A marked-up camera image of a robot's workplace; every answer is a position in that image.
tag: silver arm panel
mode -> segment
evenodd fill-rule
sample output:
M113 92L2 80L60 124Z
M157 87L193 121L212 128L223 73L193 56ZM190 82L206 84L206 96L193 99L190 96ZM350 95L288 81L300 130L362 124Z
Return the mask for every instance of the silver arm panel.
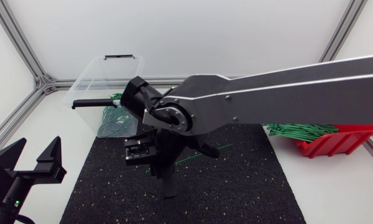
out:
M168 125L148 112L143 123L182 135L205 134L231 123L373 124L373 57L232 80L195 75L159 105L170 115L174 105L183 108L183 123Z

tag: green cable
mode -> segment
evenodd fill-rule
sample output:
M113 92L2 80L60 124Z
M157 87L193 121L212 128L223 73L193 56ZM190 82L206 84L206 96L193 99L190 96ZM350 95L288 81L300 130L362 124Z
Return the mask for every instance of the green cable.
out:
M221 147L219 147L219 148L217 148L218 150L221 150L221 149L224 149L225 147L229 147L229 146L232 146L233 144L228 144L228 145L226 145L226 146L221 146ZM185 161L187 161L187 160L190 160L190 159L193 159L193 158L196 158L196 157L199 157L199 156L202 156L203 154L202 153L199 153L199 154L197 154L197 155L194 155L194 156L191 156L191 157L188 157L188 158L186 158L186 159L182 159L182 160L180 160L180 161L176 161L174 164L180 164L180 163L182 163L182 162L185 162ZM147 170L147 171L145 171L145 173L146 174L149 174L150 173L150 170Z
M115 93L113 96L109 96L112 100L120 100L122 93ZM98 136L102 138L115 137L117 134L127 129L127 124L130 122L130 117L125 114L124 108L113 108L112 106L107 106L103 110L102 125L98 129ZM109 125L116 126L116 129L107 129Z

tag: white wall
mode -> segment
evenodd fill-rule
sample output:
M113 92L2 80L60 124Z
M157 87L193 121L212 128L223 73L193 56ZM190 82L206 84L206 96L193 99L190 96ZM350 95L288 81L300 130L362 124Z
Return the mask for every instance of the white wall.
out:
M0 25L0 124L33 90L33 77Z
M373 0L369 0L336 59L373 55Z
M105 54L145 77L250 75L319 61L349 0L8 0L46 72L77 78Z

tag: red bin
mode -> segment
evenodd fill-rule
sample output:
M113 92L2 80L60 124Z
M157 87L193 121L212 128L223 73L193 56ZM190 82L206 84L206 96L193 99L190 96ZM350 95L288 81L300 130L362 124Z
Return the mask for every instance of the red bin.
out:
M334 125L339 129L338 133L325 134L313 142L294 139L303 156L310 159L315 156L333 156L337 153L350 155L358 146L373 135L371 125Z

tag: speckled mat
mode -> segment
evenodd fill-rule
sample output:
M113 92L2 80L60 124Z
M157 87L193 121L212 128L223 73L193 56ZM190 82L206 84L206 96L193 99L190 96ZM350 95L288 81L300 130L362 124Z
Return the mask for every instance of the speckled mat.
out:
M225 126L208 143L233 145L177 165L178 195L164 200L148 165L126 166L122 139L96 138L61 223L305 223L261 126Z

